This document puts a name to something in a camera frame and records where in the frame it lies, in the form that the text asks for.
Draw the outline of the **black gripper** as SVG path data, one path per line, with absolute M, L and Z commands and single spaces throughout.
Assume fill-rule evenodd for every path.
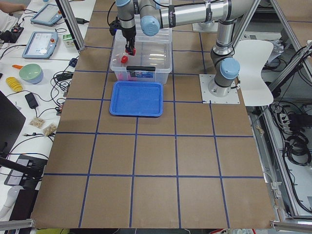
M 123 28 L 119 20 L 114 20 L 109 23 L 110 26 L 110 34 L 115 36 L 117 30 L 121 30 L 122 35 L 126 38 L 125 51 L 130 53 L 131 56 L 136 54 L 135 48 L 135 36 L 136 36 L 136 27 L 133 26 L 131 28 Z

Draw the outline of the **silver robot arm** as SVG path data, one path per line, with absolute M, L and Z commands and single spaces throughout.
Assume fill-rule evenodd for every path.
M 233 33 L 236 19 L 245 13 L 238 0 L 213 0 L 179 5 L 163 5 L 156 0 L 117 0 L 117 17 L 109 23 L 111 35 L 117 30 L 126 39 L 125 51 L 133 56 L 136 53 L 135 16 L 140 16 L 140 27 L 147 36 L 156 35 L 163 28 L 209 23 L 218 21 L 215 45 L 211 50 L 216 75 L 208 85 L 209 92 L 215 97 L 225 97 L 231 88 L 239 69 L 230 70 L 238 62 L 233 58 Z

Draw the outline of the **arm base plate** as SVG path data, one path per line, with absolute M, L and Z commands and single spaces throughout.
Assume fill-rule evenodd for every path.
M 240 104 L 238 91 L 233 81 L 230 87 L 219 87 L 214 74 L 200 74 L 202 102 L 206 104 Z

